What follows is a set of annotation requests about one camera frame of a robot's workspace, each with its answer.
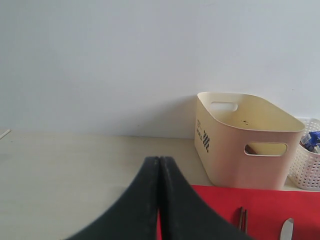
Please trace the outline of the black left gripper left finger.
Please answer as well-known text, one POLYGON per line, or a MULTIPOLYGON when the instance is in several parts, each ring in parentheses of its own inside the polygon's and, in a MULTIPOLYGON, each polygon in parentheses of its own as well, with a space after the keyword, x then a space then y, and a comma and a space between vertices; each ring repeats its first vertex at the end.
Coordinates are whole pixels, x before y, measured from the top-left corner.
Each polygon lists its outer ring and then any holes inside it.
POLYGON ((155 240, 160 158, 146 157, 137 175, 100 217, 69 240, 155 240))

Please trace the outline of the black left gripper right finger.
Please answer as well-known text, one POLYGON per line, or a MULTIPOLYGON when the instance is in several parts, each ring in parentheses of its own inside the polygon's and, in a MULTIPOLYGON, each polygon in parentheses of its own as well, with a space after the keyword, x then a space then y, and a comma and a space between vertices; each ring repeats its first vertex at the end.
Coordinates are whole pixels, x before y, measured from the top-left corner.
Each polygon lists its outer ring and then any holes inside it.
POLYGON ((172 157, 159 158, 159 233, 162 240, 251 240, 195 192, 172 157))

